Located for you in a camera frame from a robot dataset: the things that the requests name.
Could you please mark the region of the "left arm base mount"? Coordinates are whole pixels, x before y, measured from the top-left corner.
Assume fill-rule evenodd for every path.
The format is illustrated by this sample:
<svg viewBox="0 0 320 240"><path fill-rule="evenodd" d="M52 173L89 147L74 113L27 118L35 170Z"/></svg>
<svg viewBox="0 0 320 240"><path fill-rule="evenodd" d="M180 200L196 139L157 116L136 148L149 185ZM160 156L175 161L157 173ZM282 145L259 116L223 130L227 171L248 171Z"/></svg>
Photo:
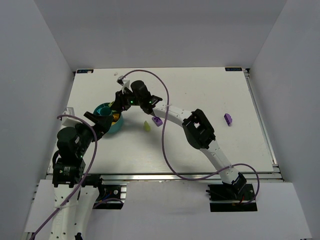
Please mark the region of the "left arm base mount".
<svg viewBox="0 0 320 240"><path fill-rule="evenodd" d="M122 185L105 183L101 175L88 175L82 187L91 186L98 190L98 196L93 204L93 209L121 210L125 199L121 197Z"/></svg>

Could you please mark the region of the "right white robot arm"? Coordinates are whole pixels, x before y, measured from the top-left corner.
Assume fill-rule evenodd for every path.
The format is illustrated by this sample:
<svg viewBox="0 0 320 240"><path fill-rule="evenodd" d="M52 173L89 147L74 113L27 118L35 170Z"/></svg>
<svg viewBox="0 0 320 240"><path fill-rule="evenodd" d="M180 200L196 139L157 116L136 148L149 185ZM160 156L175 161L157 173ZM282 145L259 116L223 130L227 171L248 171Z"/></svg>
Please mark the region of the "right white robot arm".
<svg viewBox="0 0 320 240"><path fill-rule="evenodd" d="M144 113L163 118L162 154L167 166L176 176L187 180L186 177L175 172L167 159L164 142L167 121L182 127L189 145L201 151L208 158L219 174L223 185L234 194L240 194L247 180L242 173L232 167L231 162L219 147L215 130L202 110L188 111L168 104L157 107L158 102L163 99L152 95L143 81L130 82L120 77L117 83L122 86L122 89L115 93L115 100L111 105L112 110L121 113L127 111L131 106L139 106Z"/></svg>

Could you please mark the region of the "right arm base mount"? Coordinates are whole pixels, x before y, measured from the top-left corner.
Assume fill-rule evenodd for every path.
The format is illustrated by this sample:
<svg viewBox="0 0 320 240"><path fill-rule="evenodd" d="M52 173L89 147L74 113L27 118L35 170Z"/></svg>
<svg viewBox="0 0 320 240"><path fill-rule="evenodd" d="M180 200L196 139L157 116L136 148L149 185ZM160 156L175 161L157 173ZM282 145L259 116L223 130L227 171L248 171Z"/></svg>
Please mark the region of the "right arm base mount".
<svg viewBox="0 0 320 240"><path fill-rule="evenodd" d="M212 213L256 212L256 193L240 173L232 184L209 184L206 190Z"/></svg>

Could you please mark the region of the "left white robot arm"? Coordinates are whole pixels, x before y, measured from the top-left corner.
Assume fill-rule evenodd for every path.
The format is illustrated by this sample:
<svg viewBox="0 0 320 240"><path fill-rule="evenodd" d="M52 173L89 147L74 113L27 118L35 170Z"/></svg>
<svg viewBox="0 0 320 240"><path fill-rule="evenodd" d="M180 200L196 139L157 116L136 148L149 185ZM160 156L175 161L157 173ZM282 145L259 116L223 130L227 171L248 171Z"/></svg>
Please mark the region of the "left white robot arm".
<svg viewBox="0 0 320 240"><path fill-rule="evenodd" d="M77 118L73 126L57 133L57 151L53 161L54 216L51 240L82 240L93 205L102 189L99 175L89 176L84 155L91 143L97 144L112 126L113 116L86 112L93 126Z"/></svg>

